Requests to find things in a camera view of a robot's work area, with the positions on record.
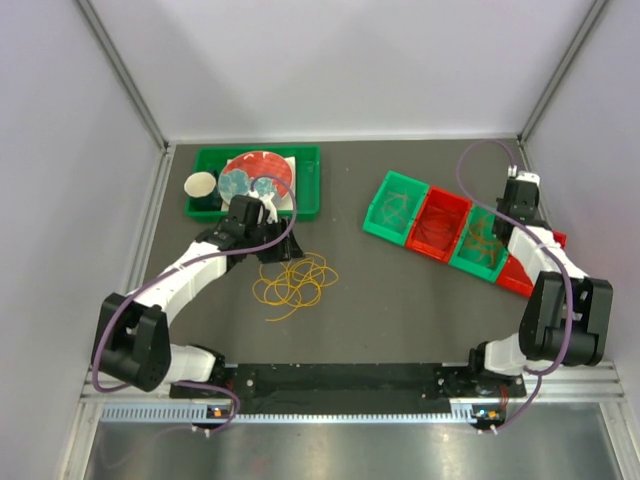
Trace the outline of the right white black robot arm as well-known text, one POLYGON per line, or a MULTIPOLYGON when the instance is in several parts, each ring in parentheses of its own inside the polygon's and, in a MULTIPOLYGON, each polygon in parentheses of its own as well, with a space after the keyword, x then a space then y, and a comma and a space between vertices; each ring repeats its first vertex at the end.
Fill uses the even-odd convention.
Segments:
POLYGON ((466 380, 487 396, 527 372, 547 375, 559 366, 596 366, 605 350, 613 301, 607 280, 576 266, 538 217, 540 178, 512 167, 490 212, 492 233, 533 284, 519 329, 483 342, 469 354, 466 380))

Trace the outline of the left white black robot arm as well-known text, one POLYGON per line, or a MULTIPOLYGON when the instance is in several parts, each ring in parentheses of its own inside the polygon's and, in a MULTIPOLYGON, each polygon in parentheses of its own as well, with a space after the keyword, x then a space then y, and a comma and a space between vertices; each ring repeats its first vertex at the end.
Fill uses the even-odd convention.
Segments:
POLYGON ((96 390, 109 390, 101 385, 101 374, 119 380, 120 389, 151 392, 164 383, 192 382, 205 396, 224 390, 223 356, 207 347, 173 344, 170 325, 203 289, 247 256, 263 264, 302 257, 291 220, 279 217, 272 199, 270 194, 234 196, 227 215, 199 233, 161 274, 103 301, 91 359, 96 390))

